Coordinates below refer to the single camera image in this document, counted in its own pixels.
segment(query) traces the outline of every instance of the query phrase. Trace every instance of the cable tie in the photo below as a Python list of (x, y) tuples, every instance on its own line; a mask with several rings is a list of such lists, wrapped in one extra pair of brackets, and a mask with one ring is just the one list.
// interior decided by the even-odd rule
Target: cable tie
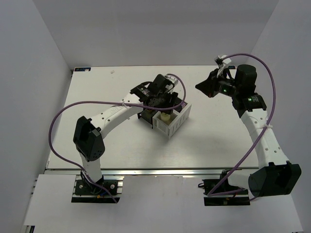
[(267, 127), (268, 129), (272, 129), (272, 128), (273, 128), (272, 125), (267, 125), (267, 123), (264, 123), (262, 126), (260, 126), (260, 127), (257, 128), (257, 129), (263, 129), (264, 127)]
[(91, 183), (91, 181), (87, 178), (87, 172), (84, 170), (82, 170), (81, 171), (82, 172), (82, 174), (84, 174), (84, 178), (88, 181), (88, 182), (90, 182)]
[(125, 107), (126, 109), (129, 108), (129, 106), (127, 106), (127, 105), (124, 103), (124, 100), (122, 100), (122, 106)]

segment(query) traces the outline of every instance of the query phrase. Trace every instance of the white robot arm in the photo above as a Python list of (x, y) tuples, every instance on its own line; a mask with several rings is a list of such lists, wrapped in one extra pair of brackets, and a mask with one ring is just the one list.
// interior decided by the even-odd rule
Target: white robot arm
[[(298, 164), (290, 163), (281, 150), (273, 130), (265, 125), (267, 107), (263, 98), (255, 93), (256, 68), (250, 65), (240, 65), (233, 79), (228, 69), (230, 61), (222, 60), (224, 57), (216, 58), (219, 69), (212, 71), (205, 81), (196, 85), (196, 88), (210, 98), (218, 93), (230, 96), (232, 105), (237, 110), (253, 142), (258, 139), (263, 128), (267, 127), (255, 147), (259, 169), (253, 174), (247, 170), (235, 170), (228, 177), (227, 183), (248, 189), (254, 197), (289, 194), (301, 175), (301, 169)], [(225, 185), (222, 186), (222, 190), (226, 191)]]
[[(135, 103), (139, 105), (143, 104), (143, 102), (140, 102), (139, 97), (135, 94), (127, 94), (122, 102), (124, 102), (124, 106), (112, 106), (108, 110), (91, 117), (90, 123), (95, 128), (101, 129), (99, 133), (102, 136), (102, 140), (104, 140), (108, 133), (110, 133), (110, 131), (112, 131), (115, 127), (129, 119), (131, 116), (136, 115), (142, 111), (142, 108), (140, 107), (126, 106), (126, 104), (129, 103)], [(89, 158), (89, 161), (87, 161), (83, 153), (80, 152), (82, 165), (88, 173), (89, 177), (94, 182), (97, 182), (102, 178), (101, 161), (99, 158), (103, 154), (104, 150), (105, 149), (98, 148), (97, 151), (94, 151), (93, 154), (91, 154), (91, 159)]]
[[(145, 111), (144, 106), (154, 108), (171, 108), (175, 106), (178, 94), (173, 92), (173, 88), (177, 84), (178, 80), (176, 78), (159, 74), (153, 82), (145, 82), (134, 87), (122, 99), (121, 106), (112, 106), (89, 119), (85, 116), (78, 119), (73, 141), (80, 153), (85, 169), (85, 171), (81, 172), (82, 179), (93, 190), (92, 193), (97, 193), (100, 190), (88, 180), (88, 177), (100, 185), (104, 182), (99, 158), (105, 151), (104, 139), (106, 136), (126, 119)], [(171, 109), (161, 112), (165, 113), (167, 117), (172, 111)], [(144, 116), (149, 116), (150, 119), (145, 118), (149, 121), (152, 120), (152, 116), (157, 110), (147, 110), (147, 112)]]

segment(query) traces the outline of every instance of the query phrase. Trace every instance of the white wall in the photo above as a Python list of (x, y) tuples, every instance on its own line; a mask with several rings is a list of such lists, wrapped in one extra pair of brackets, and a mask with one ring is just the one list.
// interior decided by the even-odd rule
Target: white wall
[(31, 0), (0, 1), (0, 231), (20, 231), (70, 70)]
[[(252, 54), (267, 62), (276, 80), (277, 103), (272, 121), (280, 145), (302, 176), (292, 192), (305, 232), (311, 233), (311, 1), (281, 0)], [(272, 89), (259, 68), (258, 90), (269, 108)]]
[(277, 2), (34, 0), (70, 68), (214, 65), (251, 52)]

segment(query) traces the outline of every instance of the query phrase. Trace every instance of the white panel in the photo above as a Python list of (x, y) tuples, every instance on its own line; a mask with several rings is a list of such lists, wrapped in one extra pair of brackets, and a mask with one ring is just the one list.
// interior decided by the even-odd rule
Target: white panel
[(251, 52), (278, 1), (34, 2), (73, 68), (213, 65), (220, 53)]
[(26, 225), (35, 233), (290, 233), (301, 231), (292, 197), (250, 206), (204, 206), (199, 178), (125, 177), (118, 204), (71, 203), (74, 175), (40, 175)]
[(0, 225), (20, 231), (70, 70), (31, 0), (0, 1)]
[[(276, 138), (302, 176), (293, 199), (305, 232), (311, 232), (311, 1), (283, 0), (277, 5), (253, 54), (266, 61), (276, 80), (276, 113), (272, 120)], [(272, 89), (266, 71), (258, 68), (258, 92), (271, 106)]]
[[(233, 167), (252, 141), (232, 107), (231, 98), (218, 95), (210, 99), (195, 89), (195, 85), (214, 69), (215, 66), (92, 67), (91, 71), (74, 72), (65, 105), (81, 100), (120, 101), (132, 88), (153, 81), (157, 74), (174, 73), (184, 81), (186, 101), (192, 103), (189, 119), (168, 140), (143, 119), (132, 116), (104, 139), (106, 151), (101, 157), (102, 167)], [(174, 91), (182, 97), (181, 84)], [(95, 116), (107, 108), (107, 105), (84, 104), (66, 110), (54, 141), (56, 150), (81, 163), (72, 141), (76, 121), (81, 116)], [(258, 167), (256, 153), (253, 152), (242, 166)], [(51, 154), (48, 168), (77, 167)]]

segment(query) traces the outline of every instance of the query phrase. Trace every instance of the white table surface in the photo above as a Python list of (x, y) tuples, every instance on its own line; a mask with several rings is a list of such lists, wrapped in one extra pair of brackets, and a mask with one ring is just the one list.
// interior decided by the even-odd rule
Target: white table surface
[(118, 204), (71, 203), (75, 175), (40, 175), (25, 225), (35, 233), (291, 233), (291, 195), (250, 206), (204, 206), (200, 178), (130, 176)]
[[(223, 168), (233, 167), (252, 145), (247, 129), (231, 104), (231, 98), (210, 99), (195, 89), (216, 66), (92, 67), (74, 72), (66, 105), (83, 100), (120, 101), (136, 85), (153, 81), (157, 74), (174, 73), (185, 83), (186, 101), (192, 103), (189, 119), (168, 140), (144, 120), (132, 116), (105, 138), (102, 168)], [(182, 86), (174, 89), (183, 96)], [(76, 121), (97, 115), (110, 106), (84, 104), (66, 110), (57, 129), (55, 149), (81, 163), (72, 141)], [(241, 167), (257, 167), (253, 152)], [(48, 168), (76, 168), (50, 153)]]

